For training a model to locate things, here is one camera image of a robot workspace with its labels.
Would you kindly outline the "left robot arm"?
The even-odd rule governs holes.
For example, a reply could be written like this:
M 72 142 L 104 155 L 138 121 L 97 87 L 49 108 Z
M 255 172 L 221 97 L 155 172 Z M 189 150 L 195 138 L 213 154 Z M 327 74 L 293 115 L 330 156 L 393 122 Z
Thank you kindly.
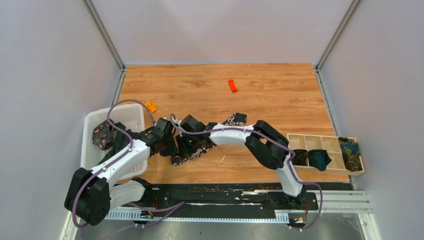
M 98 225 L 109 211 L 122 205 L 137 202 L 149 206 L 153 193 L 147 189 L 147 181 L 134 177 L 127 183 L 118 184 L 125 174 L 139 163 L 160 154 L 176 153 L 174 126 L 166 118 L 159 118 L 154 126 L 144 131 L 131 133 L 117 128 L 117 133 L 128 139 L 128 144 L 107 161 L 91 169 L 77 169 L 71 179 L 64 207 L 71 212 L 74 224 L 82 228 L 77 218 L 86 225 Z

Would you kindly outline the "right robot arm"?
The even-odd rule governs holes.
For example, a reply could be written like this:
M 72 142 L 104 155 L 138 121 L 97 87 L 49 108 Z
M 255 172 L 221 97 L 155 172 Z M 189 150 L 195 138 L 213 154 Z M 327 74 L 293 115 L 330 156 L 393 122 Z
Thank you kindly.
M 274 171 L 286 194 L 286 204 L 292 209 L 301 207 L 306 201 L 306 188 L 291 163 L 295 153 L 289 149 L 288 139 L 266 121 L 247 125 L 244 114 L 240 115 L 240 120 L 237 117 L 233 115 L 224 124 L 203 124 L 191 115 L 178 120 L 171 114 L 171 123 L 178 130 L 175 136 L 177 151 L 171 163 L 181 165 L 198 159 L 215 146 L 246 147 L 262 166 Z

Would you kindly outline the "black pink rose tie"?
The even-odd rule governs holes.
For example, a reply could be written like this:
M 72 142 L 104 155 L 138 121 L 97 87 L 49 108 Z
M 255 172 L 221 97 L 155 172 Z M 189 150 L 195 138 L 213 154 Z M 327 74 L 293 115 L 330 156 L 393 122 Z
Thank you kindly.
M 243 127 L 247 123 L 247 117 L 248 115 L 245 113 L 236 112 L 222 124 L 230 127 Z M 178 121 L 178 126 L 188 132 L 202 132 L 207 129 L 207 125 L 190 114 Z M 182 132 L 175 136 L 175 141 L 177 152 L 171 156 L 170 163 L 172 165 L 182 165 L 198 159 L 216 146 L 206 135 L 191 135 Z

